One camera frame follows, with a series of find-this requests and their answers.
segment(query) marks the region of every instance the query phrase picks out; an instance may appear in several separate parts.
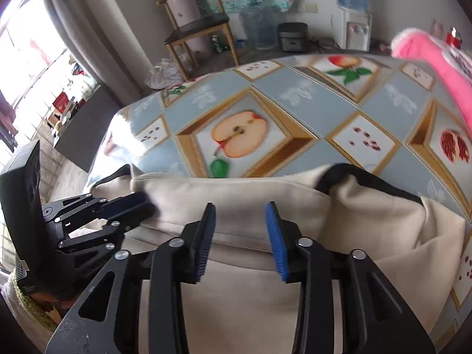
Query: beige cloth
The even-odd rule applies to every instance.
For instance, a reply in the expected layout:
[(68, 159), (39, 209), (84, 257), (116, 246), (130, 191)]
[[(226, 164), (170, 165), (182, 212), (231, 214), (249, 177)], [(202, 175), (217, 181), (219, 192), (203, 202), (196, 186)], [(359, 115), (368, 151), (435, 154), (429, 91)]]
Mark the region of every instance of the beige cloth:
[(426, 331), (452, 287), (465, 221), (428, 198), (423, 205), (361, 187), (354, 177), (331, 190), (313, 189), (329, 166), (280, 178), (185, 178), (164, 173), (124, 176), (91, 189), (108, 199), (144, 191), (156, 216), (127, 233), (132, 253), (149, 250), (216, 206), (217, 226), (207, 272), (183, 285), (192, 353), (287, 353), (291, 350), (299, 285), (274, 272), (265, 205), (275, 201), (283, 219), (326, 248), (364, 249), (410, 305)]

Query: apple print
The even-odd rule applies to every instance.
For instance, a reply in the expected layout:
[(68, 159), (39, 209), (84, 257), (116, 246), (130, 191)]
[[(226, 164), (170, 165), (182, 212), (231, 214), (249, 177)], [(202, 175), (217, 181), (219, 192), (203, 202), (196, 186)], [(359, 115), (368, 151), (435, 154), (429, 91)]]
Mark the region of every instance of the apple print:
[(171, 89), (169, 90), (169, 94), (176, 94), (178, 96), (181, 96), (185, 89), (186, 86), (184, 85), (175, 85), (174, 87), (171, 87)]
[(441, 149), (451, 162), (469, 162), (469, 149), (458, 131), (446, 129), (442, 132)]
[(247, 156), (264, 141), (267, 130), (267, 121), (252, 111), (233, 114), (213, 128), (212, 138), (219, 144), (215, 155), (222, 150), (230, 158)]
[(333, 65), (340, 68), (349, 68), (360, 64), (360, 59), (353, 56), (346, 55), (332, 55), (327, 58)]
[(227, 161), (217, 158), (209, 166), (213, 178), (226, 178), (230, 170), (230, 164)]
[(333, 55), (327, 58), (333, 65), (342, 68), (337, 70), (329, 70), (325, 72), (331, 76), (344, 76), (344, 86), (350, 82), (357, 81), (361, 76), (372, 74), (372, 71), (367, 68), (354, 68), (360, 64), (360, 58), (346, 55)]

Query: window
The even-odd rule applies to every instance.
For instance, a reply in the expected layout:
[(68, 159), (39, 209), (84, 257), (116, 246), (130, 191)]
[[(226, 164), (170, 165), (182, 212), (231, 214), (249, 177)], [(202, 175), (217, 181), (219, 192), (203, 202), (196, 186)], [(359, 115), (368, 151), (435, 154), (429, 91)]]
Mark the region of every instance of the window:
[[(63, 91), (71, 91), (75, 61), (50, 20), (42, 0), (23, 0), (8, 21), (0, 20), (0, 91), (16, 110), (18, 146), (41, 139), (42, 201), (49, 200), (63, 157), (53, 149), (44, 119)], [(0, 140), (0, 169), (12, 153)], [(0, 209), (0, 264), (15, 265), (15, 250)]]

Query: electrical outlet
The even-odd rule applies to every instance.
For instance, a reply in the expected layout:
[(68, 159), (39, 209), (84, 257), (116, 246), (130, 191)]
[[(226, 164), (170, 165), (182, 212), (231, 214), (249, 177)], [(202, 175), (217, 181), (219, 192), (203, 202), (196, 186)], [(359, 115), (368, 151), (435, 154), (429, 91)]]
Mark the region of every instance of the electrical outlet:
[(305, 4), (305, 9), (307, 13), (318, 13), (317, 4)]
[(318, 13), (317, 4), (298, 4), (297, 11), (299, 13)]

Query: gray curtain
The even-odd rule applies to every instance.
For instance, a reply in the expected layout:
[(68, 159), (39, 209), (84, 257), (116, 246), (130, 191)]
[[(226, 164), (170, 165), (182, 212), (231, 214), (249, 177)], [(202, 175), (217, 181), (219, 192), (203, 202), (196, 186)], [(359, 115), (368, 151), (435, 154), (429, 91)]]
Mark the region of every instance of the gray curtain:
[(86, 0), (43, 0), (59, 35), (77, 62), (105, 84), (120, 106), (141, 98), (141, 88), (108, 40)]

